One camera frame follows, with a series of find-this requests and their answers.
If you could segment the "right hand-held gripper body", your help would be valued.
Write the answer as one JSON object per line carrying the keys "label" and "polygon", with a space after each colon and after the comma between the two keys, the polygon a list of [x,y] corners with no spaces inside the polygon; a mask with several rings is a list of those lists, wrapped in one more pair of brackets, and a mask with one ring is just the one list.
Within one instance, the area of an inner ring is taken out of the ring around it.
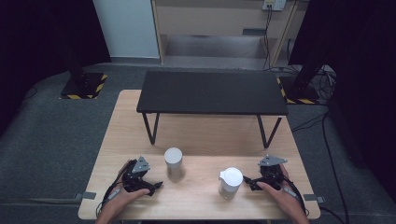
{"label": "right hand-held gripper body", "polygon": [[283,158],[271,155],[264,156],[258,163],[262,174],[260,181],[270,185],[273,189],[280,190],[284,181],[280,165],[286,162],[287,160]]}

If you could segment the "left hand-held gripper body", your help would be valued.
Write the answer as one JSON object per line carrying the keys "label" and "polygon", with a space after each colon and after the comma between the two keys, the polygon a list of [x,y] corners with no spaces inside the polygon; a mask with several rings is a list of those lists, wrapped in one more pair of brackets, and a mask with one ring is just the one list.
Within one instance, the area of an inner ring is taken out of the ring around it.
{"label": "left hand-held gripper body", "polygon": [[127,192],[133,192],[140,189],[155,189],[153,184],[143,180],[144,175],[149,169],[149,163],[143,156],[129,161],[121,179],[124,189]]}

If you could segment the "white cup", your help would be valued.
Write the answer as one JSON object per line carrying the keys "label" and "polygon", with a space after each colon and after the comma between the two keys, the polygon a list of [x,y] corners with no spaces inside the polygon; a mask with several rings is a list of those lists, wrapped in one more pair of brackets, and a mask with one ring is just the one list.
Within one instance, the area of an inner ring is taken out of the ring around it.
{"label": "white cup", "polygon": [[219,172],[219,194],[225,200],[231,200],[239,190],[243,182],[241,171],[235,167],[229,167]]}

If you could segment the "glass jar with round white lid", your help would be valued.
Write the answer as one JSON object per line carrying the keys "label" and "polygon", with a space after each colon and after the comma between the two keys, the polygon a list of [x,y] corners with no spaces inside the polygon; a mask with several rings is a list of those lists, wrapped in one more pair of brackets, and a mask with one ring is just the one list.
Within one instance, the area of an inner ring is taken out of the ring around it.
{"label": "glass jar with round white lid", "polygon": [[173,181],[178,181],[184,177],[183,153],[177,147],[170,147],[164,153],[167,175]]}

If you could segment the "black shelf with metal legs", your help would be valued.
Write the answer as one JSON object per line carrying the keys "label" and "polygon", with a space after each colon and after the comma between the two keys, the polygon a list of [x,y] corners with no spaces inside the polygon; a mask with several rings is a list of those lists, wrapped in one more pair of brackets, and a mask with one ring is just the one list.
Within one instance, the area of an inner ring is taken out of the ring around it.
{"label": "black shelf with metal legs", "polygon": [[276,116],[279,124],[289,114],[274,75],[164,71],[146,73],[136,111],[143,117],[150,143],[157,135],[157,127],[149,125],[152,113],[253,115],[264,147],[275,135],[265,133],[262,117]]}

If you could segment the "person's right hand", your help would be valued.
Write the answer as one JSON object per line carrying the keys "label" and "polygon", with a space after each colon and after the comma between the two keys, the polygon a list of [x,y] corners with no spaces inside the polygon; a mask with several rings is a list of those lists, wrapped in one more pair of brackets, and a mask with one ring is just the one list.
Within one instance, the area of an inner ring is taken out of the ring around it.
{"label": "person's right hand", "polygon": [[282,183],[280,190],[276,190],[264,182],[258,182],[257,185],[262,190],[268,192],[273,197],[279,208],[289,217],[292,217],[299,212],[304,212],[299,201],[290,193],[285,191],[285,188],[290,188],[290,185],[287,182]]}

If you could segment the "person's left hand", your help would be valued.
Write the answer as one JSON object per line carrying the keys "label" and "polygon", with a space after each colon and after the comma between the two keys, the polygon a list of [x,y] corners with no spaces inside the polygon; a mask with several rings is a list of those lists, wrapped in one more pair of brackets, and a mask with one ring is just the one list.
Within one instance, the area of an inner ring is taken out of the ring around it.
{"label": "person's left hand", "polygon": [[115,191],[117,194],[110,199],[102,209],[102,215],[106,215],[110,218],[116,217],[119,213],[123,211],[123,209],[132,201],[149,194],[148,189],[139,189],[137,191],[128,192],[124,189],[122,185],[122,175],[126,171],[126,167],[128,162],[126,162],[119,171],[118,179],[115,181],[115,184],[112,186],[110,191],[113,194]]}

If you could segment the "grey tape strip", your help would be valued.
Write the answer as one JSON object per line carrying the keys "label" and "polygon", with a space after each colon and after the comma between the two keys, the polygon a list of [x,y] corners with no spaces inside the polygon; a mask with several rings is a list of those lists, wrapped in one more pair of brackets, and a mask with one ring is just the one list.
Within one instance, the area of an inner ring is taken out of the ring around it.
{"label": "grey tape strip", "polygon": [[306,202],[317,202],[317,203],[325,203],[325,198],[323,196],[318,196],[316,194],[304,194],[304,200]]}
{"label": "grey tape strip", "polygon": [[76,193],[75,194],[75,198],[77,200],[82,200],[82,199],[94,200],[95,196],[96,196],[95,192],[88,192],[88,191],[85,191],[83,193]]}

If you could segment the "black stand with striped base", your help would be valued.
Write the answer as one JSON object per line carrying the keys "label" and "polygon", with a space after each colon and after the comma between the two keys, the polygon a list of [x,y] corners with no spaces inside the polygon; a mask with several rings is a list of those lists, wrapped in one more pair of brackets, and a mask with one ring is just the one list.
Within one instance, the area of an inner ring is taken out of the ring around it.
{"label": "black stand with striped base", "polygon": [[110,61],[104,34],[93,0],[60,0],[57,28],[60,54],[70,73],[61,95],[69,99],[95,98],[103,87],[103,73],[84,67]]}
{"label": "black stand with striped base", "polygon": [[323,60],[310,58],[302,65],[295,77],[277,79],[281,94],[288,105],[317,105],[319,103],[318,93],[310,82],[324,65]]}

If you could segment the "black curtain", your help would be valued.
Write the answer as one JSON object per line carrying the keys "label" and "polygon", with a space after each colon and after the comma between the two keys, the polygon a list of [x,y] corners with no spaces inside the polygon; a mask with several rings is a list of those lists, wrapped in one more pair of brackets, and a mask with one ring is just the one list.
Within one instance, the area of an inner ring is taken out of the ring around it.
{"label": "black curtain", "polygon": [[0,0],[0,136],[38,81],[110,60],[93,0]]}
{"label": "black curtain", "polygon": [[396,201],[396,0],[309,0],[290,62],[336,74],[334,122]]}

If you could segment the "white panel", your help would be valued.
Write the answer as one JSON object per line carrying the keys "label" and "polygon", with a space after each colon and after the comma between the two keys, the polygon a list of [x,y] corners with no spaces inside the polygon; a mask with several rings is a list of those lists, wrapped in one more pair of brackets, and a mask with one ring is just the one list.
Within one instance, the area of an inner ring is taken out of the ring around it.
{"label": "white panel", "polygon": [[159,59],[151,0],[93,0],[111,57]]}

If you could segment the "wall power outlet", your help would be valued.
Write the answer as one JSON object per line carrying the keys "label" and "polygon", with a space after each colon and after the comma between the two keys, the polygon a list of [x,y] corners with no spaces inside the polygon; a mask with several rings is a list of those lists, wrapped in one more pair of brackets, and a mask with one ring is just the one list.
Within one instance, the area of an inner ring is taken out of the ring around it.
{"label": "wall power outlet", "polygon": [[282,11],[286,5],[287,0],[263,0],[262,10]]}

